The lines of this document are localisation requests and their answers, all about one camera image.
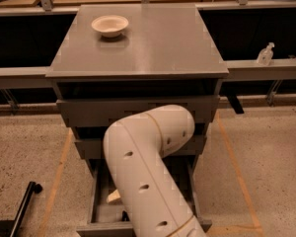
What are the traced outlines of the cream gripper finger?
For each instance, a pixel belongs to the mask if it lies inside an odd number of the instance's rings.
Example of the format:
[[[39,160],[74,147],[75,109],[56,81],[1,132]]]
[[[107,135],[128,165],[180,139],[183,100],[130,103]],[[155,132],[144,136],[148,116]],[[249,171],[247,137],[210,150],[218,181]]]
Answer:
[[[121,196],[118,190],[114,190],[107,197],[107,204],[119,204],[121,203]]]

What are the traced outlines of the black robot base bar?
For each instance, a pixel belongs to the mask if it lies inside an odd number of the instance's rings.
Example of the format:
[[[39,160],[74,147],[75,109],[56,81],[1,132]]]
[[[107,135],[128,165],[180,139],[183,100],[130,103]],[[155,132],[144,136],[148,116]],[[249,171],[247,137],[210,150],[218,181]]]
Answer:
[[[17,237],[33,194],[39,194],[42,190],[41,184],[29,182],[16,216],[12,220],[0,220],[0,237]]]

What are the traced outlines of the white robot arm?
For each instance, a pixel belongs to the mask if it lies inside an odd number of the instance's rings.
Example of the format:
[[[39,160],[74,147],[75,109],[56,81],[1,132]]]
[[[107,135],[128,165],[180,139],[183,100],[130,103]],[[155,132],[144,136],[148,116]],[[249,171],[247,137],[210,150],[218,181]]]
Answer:
[[[194,133],[191,113],[166,105],[107,129],[104,155],[136,237],[207,237],[163,158]]]

